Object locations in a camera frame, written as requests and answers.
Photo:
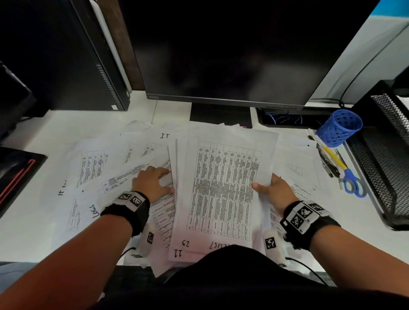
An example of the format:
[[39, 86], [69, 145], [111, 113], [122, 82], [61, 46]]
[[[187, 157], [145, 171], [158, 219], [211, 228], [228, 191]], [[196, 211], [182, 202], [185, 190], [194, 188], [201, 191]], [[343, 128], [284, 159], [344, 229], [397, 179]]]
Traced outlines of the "person's left hand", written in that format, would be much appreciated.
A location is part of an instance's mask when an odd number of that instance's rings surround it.
[[132, 191], [142, 193], [149, 200], [150, 204], [156, 204], [158, 199], [158, 189], [163, 187], [160, 178], [169, 174], [170, 170], [153, 166], [148, 166], [146, 170], [141, 170], [136, 178], [132, 179]]

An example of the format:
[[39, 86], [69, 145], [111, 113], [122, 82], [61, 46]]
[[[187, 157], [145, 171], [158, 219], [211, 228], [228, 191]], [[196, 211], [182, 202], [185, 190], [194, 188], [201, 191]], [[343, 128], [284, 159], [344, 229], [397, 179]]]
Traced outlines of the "person's right hand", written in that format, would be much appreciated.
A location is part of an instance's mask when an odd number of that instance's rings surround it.
[[270, 193], [259, 193], [268, 197], [270, 204], [283, 218], [285, 210], [292, 204], [299, 202], [291, 187], [282, 178], [272, 174]]

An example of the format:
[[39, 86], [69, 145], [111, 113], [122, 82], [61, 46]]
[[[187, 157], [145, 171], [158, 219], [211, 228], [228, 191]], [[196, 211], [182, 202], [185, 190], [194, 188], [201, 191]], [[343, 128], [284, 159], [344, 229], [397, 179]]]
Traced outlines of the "stack of table printouts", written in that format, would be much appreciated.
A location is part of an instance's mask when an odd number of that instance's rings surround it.
[[176, 215], [168, 258], [197, 262], [230, 245], [264, 252], [269, 207], [252, 188], [268, 185], [279, 133], [207, 125], [177, 138]]

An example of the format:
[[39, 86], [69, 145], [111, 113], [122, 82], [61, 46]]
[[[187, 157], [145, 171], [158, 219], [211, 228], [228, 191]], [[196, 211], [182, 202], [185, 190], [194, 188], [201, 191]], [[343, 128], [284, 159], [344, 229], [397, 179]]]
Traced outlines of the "person's left forearm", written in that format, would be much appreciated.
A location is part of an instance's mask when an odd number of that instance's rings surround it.
[[100, 298], [132, 235], [104, 215], [0, 294], [0, 310], [86, 310]]

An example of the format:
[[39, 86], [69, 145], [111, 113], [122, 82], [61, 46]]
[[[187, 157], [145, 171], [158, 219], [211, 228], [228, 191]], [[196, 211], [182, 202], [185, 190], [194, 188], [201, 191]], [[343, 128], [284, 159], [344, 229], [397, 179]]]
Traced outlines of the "person's right forearm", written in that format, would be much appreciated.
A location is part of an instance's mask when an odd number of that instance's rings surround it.
[[316, 232], [309, 251], [338, 287], [409, 297], [409, 264], [338, 226]]

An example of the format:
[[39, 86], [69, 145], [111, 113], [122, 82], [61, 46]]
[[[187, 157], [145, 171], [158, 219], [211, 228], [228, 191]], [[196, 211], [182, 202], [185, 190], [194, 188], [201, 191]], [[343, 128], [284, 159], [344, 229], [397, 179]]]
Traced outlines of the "black left wrist band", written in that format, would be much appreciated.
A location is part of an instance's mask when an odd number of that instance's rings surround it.
[[139, 235], [149, 218], [151, 202], [138, 191], [124, 191], [106, 206], [100, 216], [115, 215], [125, 218], [132, 227], [132, 237]]

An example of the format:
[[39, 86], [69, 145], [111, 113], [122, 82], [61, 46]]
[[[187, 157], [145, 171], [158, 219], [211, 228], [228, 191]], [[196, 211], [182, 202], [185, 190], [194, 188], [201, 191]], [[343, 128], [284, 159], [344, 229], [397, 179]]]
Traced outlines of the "black wrist band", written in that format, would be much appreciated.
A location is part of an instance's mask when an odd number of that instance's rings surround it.
[[309, 250], [313, 236], [326, 226], [341, 225], [332, 218], [329, 211], [312, 200], [295, 201], [284, 210], [280, 221], [285, 231], [285, 240], [294, 249]]
[[139, 235], [149, 218], [151, 202], [138, 191], [124, 191], [106, 206], [100, 216], [115, 215], [125, 218], [132, 227], [132, 237]]

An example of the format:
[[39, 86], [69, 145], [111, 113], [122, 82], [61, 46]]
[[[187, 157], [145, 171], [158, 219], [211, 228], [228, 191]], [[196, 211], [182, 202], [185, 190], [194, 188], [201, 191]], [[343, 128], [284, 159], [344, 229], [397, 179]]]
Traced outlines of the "black right wrist band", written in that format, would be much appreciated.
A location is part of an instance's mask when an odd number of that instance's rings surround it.
[[341, 225], [332, 218], [329, 211], [312, 200], [295, 201], [284, 210], [280, 221], [285, 231], [285, 240], [294, 249], [309, 250], [313, 236], [326, 226]]

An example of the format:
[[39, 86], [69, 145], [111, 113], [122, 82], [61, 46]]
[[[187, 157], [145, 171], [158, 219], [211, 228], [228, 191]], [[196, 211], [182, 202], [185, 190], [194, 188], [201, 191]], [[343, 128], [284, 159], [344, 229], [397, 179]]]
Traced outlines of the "pile of scattered paper sheets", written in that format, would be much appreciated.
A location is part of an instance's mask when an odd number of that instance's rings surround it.
[[[163, 187], [173, 187], [175, 193], [166, 195], [150, 207], [147, 222], [156, 225], [157, 234], [147, 258], [131, 256], [132, 238], [126, 249], [125, 265], [151, 266], [156, 277], [176, 266], [193, 262], [174, 262], [168, 258], [169, 246], [176, 215], [177, 190], [177, 138], [187, 129], [212, 124], [189, 122], [178, 126], [144, 125], [134, 121], [122, 133], [112, 133], [76, 143], [67, 165], [67, 187], [56, 203], [56, 229], [52, 238], [54, 248], [72, 239], [100, 217], [100, 213], [124, 191], [130, 191], [132, 179], [148, 166], [163, 167], [170, 173], [160, 178]], [[273, 156], [272, 171], [284, 179], [300, 200], [313, 194], [325, 197], [324, 170], [320, 167], [316, 143], [297, 136], [279, 133]], [[265, 230], [274, 229], [284, 235], [280, 218], [266, 198], [263, 206], [269, 207], [269, 223]]]

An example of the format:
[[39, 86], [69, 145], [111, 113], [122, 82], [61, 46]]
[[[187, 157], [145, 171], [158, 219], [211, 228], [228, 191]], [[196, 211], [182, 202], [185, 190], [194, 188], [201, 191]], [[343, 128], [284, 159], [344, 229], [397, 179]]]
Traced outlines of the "black pen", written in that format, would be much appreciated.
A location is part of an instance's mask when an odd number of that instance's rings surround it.
[[324, 155], [326, 164], [327, 164], [327, 166], [330, 168], [330, 170], [332, 171], [334, 177], [340, 178], [340, 173], [339, 173], [339, 171], [338, 171], [338, 168], [336, 168], [336, 167], [331, 163], [331, 161], [326, 157], [326, 155], [324, 154], [323, 151], [322, 151], [322, 153], [323, 153], [323, 155]]
[[334, 175], [333, 175], [332, 171], [330, 170], [330, 168], [327, 166], [324, 155], [323, 155], [322, 151], [320, 150], [320, 147], [319, 147], [318, 143], [316, 144], [316, 149], [318, 150], [318, 153], [320, 155], [322, 166], [323, 166], [324, 170], [326, 171], [326, 173], [329, 175], [330, 178], [333, 178]]

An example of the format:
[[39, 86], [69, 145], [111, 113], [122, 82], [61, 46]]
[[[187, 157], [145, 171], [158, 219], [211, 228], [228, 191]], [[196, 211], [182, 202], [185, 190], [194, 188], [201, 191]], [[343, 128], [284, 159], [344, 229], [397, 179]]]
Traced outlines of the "yellow pen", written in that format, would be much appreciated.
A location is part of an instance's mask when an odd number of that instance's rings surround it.
[[317, 136], [313, 136], [316, 142], [320, 145], [322, 149], [330, 156], [330, 158], [339, 166], [342, 170], [348, 169], [348, 167], [337, 157], [337, 155], [329, 148], [327, 145]]

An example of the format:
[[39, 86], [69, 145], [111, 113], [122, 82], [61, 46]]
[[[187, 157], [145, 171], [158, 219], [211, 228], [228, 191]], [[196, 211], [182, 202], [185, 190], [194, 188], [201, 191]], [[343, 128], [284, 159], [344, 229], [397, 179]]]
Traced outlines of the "black monitor stand base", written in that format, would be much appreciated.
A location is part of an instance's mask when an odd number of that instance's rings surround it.
[[239, 124], [244, 128], [252, 128], [249, 107], [228, 106], [207, 103], [192, 103], [190, 121], [233, 126]]

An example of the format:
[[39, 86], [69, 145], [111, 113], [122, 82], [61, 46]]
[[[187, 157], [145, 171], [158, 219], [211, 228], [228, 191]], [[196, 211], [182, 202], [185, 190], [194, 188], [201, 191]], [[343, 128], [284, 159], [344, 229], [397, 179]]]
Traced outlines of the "blue mesh pen cup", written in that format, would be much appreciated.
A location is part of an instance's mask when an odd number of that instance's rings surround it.
[[363, 121], [356, 113], [339, 109], [334, 111], [316, 131], [316, 135], [330, 148], [342, 145], [353, 134], [360, 131]]

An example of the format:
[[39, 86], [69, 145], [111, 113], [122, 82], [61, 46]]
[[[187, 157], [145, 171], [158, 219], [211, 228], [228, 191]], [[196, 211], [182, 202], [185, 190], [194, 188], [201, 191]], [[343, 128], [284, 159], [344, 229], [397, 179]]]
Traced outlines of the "person's black clothing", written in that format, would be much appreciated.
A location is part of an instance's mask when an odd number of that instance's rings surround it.
[[231, 246], [177, 271], [164, 284], [107, 294], [89, 310], [409, 310], [409, 298], [326, 286]]

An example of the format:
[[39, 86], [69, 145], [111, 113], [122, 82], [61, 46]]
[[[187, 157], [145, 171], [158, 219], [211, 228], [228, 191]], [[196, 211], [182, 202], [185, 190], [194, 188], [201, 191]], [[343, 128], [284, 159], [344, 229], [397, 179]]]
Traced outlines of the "black mesh desk tray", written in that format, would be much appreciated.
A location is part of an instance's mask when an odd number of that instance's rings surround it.
[[384, 223], [409, 231], [409, 109], [381, 80], [351, 109], [363, 127], [347, 139]]

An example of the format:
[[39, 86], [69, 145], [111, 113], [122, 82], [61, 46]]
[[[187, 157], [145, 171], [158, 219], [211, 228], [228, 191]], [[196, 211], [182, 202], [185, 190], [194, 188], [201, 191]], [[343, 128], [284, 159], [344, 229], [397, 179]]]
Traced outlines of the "black computer monitor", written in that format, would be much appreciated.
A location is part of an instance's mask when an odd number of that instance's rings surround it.
[[118, 0], [149, 99], [302, 109], [380, 0]]

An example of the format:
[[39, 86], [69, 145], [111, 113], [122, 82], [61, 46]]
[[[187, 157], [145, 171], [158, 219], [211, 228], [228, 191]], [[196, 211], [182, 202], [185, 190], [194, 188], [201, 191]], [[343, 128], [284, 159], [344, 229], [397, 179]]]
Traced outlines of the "brown wooden panel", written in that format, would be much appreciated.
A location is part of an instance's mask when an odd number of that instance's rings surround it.
[[145, 86], [133, 51], [119, 0], [96, 0], [119, 54], [132, 90], [144, 91]]

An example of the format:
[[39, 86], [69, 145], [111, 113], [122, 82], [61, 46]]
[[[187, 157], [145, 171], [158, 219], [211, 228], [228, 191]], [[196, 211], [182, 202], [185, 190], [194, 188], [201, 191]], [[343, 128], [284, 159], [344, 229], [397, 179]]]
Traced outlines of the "black pad with red line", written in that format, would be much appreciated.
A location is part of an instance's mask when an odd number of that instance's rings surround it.
[[47, 159], [43, 154], [0, 146], [0, 218]]

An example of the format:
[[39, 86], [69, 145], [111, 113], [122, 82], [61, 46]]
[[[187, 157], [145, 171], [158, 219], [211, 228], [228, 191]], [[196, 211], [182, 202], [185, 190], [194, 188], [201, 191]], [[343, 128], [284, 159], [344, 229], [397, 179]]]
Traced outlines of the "black computer tower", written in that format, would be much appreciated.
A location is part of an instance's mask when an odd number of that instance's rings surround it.
[[93, 0], [0, 0], [0, 62], [51, 110], [127, 111]]

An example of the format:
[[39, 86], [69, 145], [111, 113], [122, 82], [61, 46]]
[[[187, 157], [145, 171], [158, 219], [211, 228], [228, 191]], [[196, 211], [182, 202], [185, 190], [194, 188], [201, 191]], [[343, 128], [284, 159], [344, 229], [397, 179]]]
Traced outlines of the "black device casing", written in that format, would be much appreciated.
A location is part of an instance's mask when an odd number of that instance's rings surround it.
[[0, 61], [0, 142], [35, 105], [33, 93]]

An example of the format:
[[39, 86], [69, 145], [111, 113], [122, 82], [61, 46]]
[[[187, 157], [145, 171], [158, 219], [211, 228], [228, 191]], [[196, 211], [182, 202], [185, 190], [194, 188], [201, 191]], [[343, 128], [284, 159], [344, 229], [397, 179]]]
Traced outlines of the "blue handled scissors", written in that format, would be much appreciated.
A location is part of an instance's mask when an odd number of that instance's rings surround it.
[[342, 178], [339, 178], [340, 189], [344, 190], [348, 194], [353, 194], [356, 197], [365, 198], [367, 196], [367, 189], [365, 184], [360, 178], [354, 175], [350, 168], [347, 167], [344, 159], [337, 149], [335, 149], [335, 154], [339, 161], [343, 164], [343, 166], [337, 164], [337, 166], [344, 173], [344, 176]]

